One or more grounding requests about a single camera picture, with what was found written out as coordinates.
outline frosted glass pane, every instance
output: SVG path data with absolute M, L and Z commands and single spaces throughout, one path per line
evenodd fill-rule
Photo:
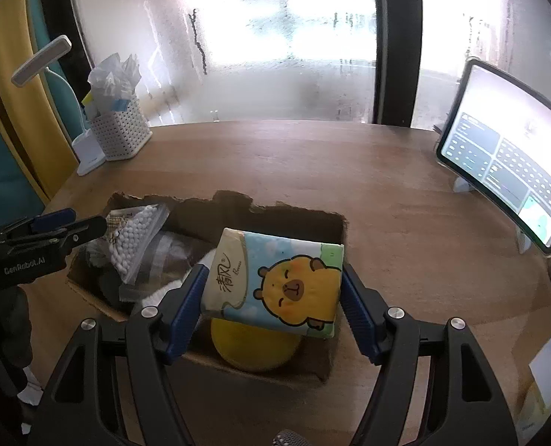
M 547 0 L 422 0 L 422 61 L 412 127 L 443 126 L 468 57 L 476 56 L 551 101 Z
M 375 0 L 74 0 L 97 63 L 137 53 L 153 124 L 370 122 Z

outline wooden tabletop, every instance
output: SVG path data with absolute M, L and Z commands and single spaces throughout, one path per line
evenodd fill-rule
M 348 221 L 346 257 L 365 285 L 414 318 L 471 326 L 518 412 L 528 363 L 551 337 L 551 283 L 535 249 L 519 255 L 515 229 L 478 193 L 454 194 L 427 130 L 315 121 L 213 122 L 155 127 L 139 154 L 72 176 L 47 211 L 99 213 L 114 191 L 211 198 L 232 190 L 336 211 Z M 77 324 L 96 311 L 59 272 L 27 285 L 33 371 L 46 381 Z M 170 369 L 197 444 L 271 444 L 286 427 L 315 445 L 349 444 L 377 368 L 361 356 L 345 321 L 330 380 L 296 390 L 182 361 Z M 403 439 L 418 430 L 428 376 L 422 359 Z M 124 364 L 121 374 L 126 374 Z M 125 413 L 134 416 L 126 401 Z M 214 427 L 206 427 L 208 421 Z

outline yellow item in basket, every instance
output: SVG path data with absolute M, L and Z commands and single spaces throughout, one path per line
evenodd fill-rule
M 211 319 L 211 339 L 220 356 L 231 366 L 241 371 L 265 372 L 288 362 L 302 336 Z

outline silver screw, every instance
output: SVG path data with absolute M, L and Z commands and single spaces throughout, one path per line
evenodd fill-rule
M 95 326 L 96 326 L 96 320 L 94 320 L 94 319 L 85 319 L 85 320 L 81 323 L 81 328 L 82 328 L 83 330 L 91 330 L 91 329 L 93 329 Z
M 141 311 L 141 315 L 143 315 L 145 318 L 150 319 L 152 317 L 156 317 L 158 314 L 158 309 L 156 307 L 146 307 Z
M 465 329 L 465 321 L 459 317 L 454 317 L 451 319 L 451 327 L 457 330 Z
M 402 319 L 406 313 L 399 307 L 391 307 L 387 314 L 394 319 Z

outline capybara ear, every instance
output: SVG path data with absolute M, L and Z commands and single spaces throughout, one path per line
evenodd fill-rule
M 310 261 L 310 269 L 311 270 L 313 270 L 313 271 L 323 270 L 324 268 L 327 268 L 327 267 L 325 266 L 325 263 L 323 263 L 323 261 L 320 258 L 313 258 Z
M 311 328 L 315 330 L 323 330 L 323 327 L 325 326 L 325 322 L 321 320 L 315 320 L 315 319 L 308 319 L 306 324 Z

